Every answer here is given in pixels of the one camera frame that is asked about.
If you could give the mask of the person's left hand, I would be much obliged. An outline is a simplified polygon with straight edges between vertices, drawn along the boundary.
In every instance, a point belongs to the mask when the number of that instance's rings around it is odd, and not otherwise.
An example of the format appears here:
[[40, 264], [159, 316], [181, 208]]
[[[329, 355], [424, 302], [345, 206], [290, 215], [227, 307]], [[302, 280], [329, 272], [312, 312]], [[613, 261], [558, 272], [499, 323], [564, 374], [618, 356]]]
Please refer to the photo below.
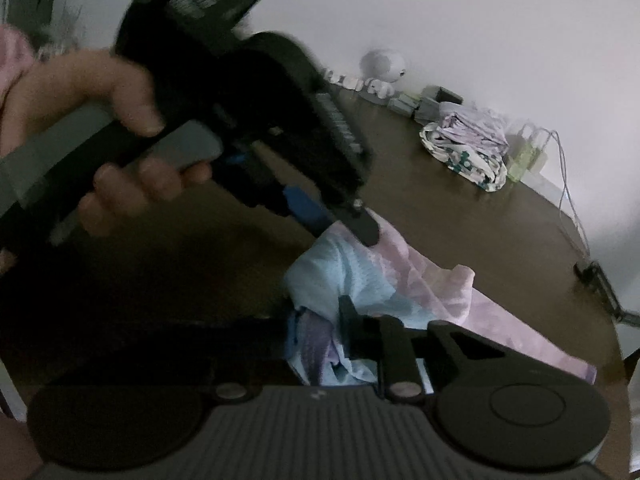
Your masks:
[[[31, 68], [12, 86], [1, 115], [1, 155], [9, 155], [88, 101], [110, 104], [119, 121], [138, 136], [156, 136], [164, 128], [151, 77], [143, 68], [107, 50], [83, 50]], [[148, 157], [136, 174], [105, 164], [94, 174], [93, 190], [79, 202], [79, 223], [92, 236], [107, 236], [122, 220], [209, 178], [207, 162], [177, 170], [163, 159]]]

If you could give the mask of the person's right hand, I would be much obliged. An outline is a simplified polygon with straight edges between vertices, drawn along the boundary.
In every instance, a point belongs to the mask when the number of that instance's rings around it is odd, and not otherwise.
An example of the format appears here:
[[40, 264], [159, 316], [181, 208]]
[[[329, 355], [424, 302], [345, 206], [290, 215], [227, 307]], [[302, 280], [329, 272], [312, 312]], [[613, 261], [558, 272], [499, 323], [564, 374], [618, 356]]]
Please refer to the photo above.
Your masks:
[[29, 479], [43, 464], [24, 422], [0, 416], [1, 480]]

